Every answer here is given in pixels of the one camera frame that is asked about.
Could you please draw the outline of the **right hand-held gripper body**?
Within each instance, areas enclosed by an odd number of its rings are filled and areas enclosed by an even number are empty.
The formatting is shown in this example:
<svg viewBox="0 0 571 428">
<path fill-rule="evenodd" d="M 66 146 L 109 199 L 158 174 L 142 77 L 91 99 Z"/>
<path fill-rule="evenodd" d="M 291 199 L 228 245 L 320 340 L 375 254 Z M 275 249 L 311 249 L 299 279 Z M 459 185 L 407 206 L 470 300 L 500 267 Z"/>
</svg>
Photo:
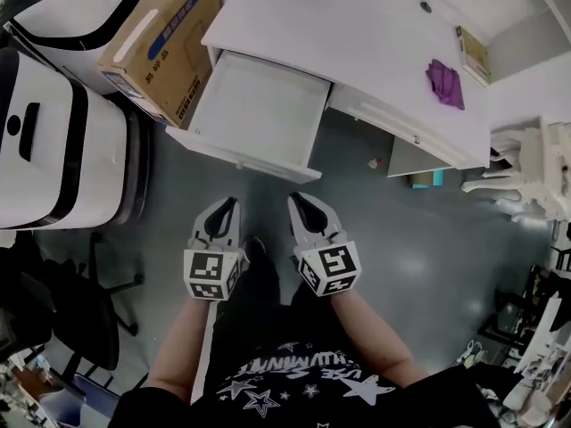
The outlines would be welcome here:
<svg viewBox="0 0 571 428">
<path fill-rule="evenodd" d="M 297 272 L 316 296 L 345 292 L 355 285 L 361 264 L 356 244 L 346 233 L 294 239 Z"/>
</svg>

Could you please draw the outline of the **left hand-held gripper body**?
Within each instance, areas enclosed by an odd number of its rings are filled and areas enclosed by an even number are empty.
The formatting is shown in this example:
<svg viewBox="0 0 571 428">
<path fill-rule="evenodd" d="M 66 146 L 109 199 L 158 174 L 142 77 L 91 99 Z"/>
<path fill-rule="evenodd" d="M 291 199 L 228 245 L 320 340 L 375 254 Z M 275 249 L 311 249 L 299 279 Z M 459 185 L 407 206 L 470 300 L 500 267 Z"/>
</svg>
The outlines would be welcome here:
<svg viewBox="0 0 571 428">
<path fill-rule="evenodd" d="M 241 275 L 243 252 L 194 238 L 184 250 L 183 279 L 190 295 L 198 300 L 229 300 Z"/>
</svg>

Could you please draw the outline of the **large white drawer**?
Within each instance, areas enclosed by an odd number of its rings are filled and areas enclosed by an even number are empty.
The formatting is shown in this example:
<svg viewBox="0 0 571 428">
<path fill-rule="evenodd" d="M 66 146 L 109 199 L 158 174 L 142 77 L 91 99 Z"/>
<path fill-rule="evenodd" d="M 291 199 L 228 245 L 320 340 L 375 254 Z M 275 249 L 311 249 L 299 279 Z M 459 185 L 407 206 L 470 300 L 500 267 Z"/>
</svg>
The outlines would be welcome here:
<svg viewBox="0 0 571 428">
<path fill-rule="evenodd" d="M 330 87 L 311 74 L 225 51 L 188 129 L 166 132 L 189 151 L 307 184 L 322 176 L 309 162 Z"/>
</svg>

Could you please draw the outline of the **person's right forearm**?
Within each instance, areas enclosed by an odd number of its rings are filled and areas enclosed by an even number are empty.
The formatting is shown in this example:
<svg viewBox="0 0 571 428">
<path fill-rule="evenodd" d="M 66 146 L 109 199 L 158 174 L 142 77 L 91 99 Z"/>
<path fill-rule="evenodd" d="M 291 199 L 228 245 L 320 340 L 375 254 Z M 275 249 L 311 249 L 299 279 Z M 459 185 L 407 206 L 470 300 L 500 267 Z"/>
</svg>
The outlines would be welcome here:
<svg viewBox="0 0 571 428">
<path fill-rule="evenodd" d="M 429 376 L 401 337 L 357 292 L 340 292 L 329 300 L 354 348 L 376 374 L 402 388 Z"/>
</svg>

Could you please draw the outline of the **person's left forearm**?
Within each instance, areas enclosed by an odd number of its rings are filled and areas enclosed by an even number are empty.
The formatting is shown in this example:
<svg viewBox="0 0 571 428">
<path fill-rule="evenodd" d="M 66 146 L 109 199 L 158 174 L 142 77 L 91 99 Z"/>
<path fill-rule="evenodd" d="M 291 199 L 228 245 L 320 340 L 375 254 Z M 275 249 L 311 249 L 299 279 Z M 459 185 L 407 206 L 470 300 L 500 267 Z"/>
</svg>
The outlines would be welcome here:
<svg viewBox="0 0 571 428">
<path fill-rule="evenodd" d="M 190 405 L 203 347 L 210 303 L 189 297 L 179 311 L 151 366 L 147 384 Z"/>
</svg>

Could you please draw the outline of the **white wide shallow drawer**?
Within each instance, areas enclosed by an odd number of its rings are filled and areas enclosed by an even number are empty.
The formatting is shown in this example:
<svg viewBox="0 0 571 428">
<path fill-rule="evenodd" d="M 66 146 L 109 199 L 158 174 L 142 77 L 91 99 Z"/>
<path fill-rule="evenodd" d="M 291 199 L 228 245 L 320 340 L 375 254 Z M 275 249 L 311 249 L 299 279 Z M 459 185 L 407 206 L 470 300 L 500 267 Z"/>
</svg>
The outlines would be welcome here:
<svg viewBox="0 0 571 428">
<path fill-rule="evenodd" d="M 381 128 L 456 169 L 466 168 L 471 162 L 464 151 L 451 144 L 438 132 L 399 111 L 392 111 L 389 105 L 351 87 L 333 84 L 328 105 L 355 119 Z"/>
</svg>

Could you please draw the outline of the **person's black shoe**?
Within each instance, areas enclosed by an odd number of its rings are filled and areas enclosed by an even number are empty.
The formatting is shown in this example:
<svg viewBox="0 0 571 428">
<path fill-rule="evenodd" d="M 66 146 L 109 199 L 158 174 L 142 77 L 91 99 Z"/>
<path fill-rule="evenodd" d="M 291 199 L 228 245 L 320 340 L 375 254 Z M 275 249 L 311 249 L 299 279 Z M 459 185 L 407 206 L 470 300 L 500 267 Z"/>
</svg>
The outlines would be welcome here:
<svg viewBox="0 0 571 428">
<path fill-rule="evenodd" d="M 248 263 L 264 259 L 267 256 L 265 246 L 260 238 L 251 235 L 244 240 L 244 258 Z"/>
</svg>

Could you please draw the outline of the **person's black trousers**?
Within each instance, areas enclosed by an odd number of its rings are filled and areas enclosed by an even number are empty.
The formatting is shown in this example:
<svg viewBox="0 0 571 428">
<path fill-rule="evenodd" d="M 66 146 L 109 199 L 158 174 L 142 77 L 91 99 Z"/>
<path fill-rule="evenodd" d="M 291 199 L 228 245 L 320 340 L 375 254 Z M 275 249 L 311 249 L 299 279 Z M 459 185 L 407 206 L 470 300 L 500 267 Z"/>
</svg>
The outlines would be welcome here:
<svg viewBox="0 0 571 428">
<path fill-rule="evenodd" d="M 279 277 L 267 254 L 248 263 L 229 300 L 220 303 L 212 347 L 250 353 L 286 342 L 343 346 L 347 336 L 329 298 L 302 282 L 289 305 L 280 300 Z"/>
</svg>

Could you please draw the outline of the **black office chair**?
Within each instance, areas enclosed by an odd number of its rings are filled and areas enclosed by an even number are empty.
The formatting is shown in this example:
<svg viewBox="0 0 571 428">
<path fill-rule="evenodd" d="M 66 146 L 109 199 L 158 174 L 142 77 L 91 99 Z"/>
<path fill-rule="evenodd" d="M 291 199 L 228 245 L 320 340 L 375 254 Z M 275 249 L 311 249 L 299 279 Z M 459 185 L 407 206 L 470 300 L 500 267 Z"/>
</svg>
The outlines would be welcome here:
<svg viewBox="0 0 571 428">
<path fill-rule="evenodd" d="M 101 286 L 96 247 L 102 240 L 90 235 L 88 261 L 81 264 L 43 259 L 30 232 L 19 232 L 12 247 L 0 247 L 0 361 L 56 337 L 72 352 L 65 369 L 52 372 L 61 383 L 72 383 L 82 360 L 94 369 L 116 369 L 119 330 L 135 336 L 138 326 L 120 318 L 112 295 L 145 279 L 136 274 L 127 284 Z"/>
</svg>

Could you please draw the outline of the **white machine with black trim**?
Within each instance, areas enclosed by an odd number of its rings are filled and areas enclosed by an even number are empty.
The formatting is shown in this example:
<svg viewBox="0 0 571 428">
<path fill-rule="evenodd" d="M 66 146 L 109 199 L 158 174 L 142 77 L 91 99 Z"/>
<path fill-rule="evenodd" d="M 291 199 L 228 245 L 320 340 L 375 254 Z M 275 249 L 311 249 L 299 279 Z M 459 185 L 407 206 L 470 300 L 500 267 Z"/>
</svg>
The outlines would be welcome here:
<svg viewBox="0 0 571 428">
<path fill-rule="evenodd" d="M 150 125 L 124 100 L 0 49 L 0 230 L 135 220 L 150 165 Z"/>
<path fill-rule="evenodd" d="M 114 86 L 98 62 L 140 0 L 8 0 L 4 29 L 32 57 L 100 95 Z"/>
</svg>

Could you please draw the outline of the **purple cloth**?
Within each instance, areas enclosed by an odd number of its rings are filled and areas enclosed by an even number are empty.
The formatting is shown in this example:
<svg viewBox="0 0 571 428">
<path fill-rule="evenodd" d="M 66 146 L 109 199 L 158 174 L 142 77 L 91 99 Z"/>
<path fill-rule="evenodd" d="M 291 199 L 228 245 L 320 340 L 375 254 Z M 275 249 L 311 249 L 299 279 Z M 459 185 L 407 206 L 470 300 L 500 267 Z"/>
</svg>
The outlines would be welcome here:
<svg viewBox="0 0 571 428">
<path fill-rule="evenodd" d="M 433 59 L 426 69 L 426 76 L 433 93 L 441 104 L 461 111 L 465 110 L 460 77 L 456 70 L 450 69 L 440 61 Z"/>
</svg>

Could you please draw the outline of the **black metal stand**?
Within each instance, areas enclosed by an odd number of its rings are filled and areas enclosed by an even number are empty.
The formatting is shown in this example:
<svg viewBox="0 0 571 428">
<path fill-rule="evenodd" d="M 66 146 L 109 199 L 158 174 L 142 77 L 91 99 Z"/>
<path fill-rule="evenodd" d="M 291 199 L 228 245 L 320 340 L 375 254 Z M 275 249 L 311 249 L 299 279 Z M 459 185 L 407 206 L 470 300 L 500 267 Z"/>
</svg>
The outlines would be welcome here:
<svg viewBox="0 0 571 428">
<path fill-rule="evenodd" d="M 478 328 L 477 334 L 523 351 L 534 335 L 528 326 L 536 314 L 537 306 L 526 297 L 496 290 L 493 311 Z"/>
</svg>

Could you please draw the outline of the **brown cardboard box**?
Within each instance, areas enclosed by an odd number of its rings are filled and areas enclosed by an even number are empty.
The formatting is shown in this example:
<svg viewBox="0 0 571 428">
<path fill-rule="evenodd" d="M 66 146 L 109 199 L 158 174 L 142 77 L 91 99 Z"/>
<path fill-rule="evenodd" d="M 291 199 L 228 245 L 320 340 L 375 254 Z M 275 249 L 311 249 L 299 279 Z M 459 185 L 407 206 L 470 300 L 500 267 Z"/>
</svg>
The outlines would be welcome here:
<svg viewBox="0 0 571 428">
<path fill-rule="evenodd" d="M 98 69 L 152 118 L 182 128 L 211 75 L 202 39 L 220 8 L 220 0 L 141 0 Z"/>
</svg>

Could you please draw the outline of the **yellow green book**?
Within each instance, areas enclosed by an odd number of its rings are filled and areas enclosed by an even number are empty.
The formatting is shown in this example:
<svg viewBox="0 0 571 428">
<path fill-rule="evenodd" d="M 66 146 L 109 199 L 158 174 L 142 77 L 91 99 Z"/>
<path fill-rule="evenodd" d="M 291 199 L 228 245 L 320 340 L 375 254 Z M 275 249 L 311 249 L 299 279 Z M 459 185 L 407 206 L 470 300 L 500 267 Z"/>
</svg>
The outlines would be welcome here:
<svg viewBox="0 0 571 428">
<path fill-rule="evenodd" d="M 486 48 L 462 26 L 455 28 L 463 69 L 482 86 L 492 83 Z"/>
</svg>

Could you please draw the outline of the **cluttered white desk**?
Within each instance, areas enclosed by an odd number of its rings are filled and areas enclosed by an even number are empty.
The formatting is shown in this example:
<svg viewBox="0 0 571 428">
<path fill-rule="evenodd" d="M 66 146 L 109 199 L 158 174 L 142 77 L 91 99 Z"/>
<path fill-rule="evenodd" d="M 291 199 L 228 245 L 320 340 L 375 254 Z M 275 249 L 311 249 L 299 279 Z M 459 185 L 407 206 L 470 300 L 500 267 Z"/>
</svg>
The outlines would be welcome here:
<svg viewBox="0 0 571 428">
<path fill-rule="evenodd" d="M 571 322 L 557 331 L 551 326 L 562 299 L 548 300 L 534 336 L 515 368 L 522 380 L 503 400 L 522 428 L 551 427 L 556 410 L 571 396 Z"/>
</svg>

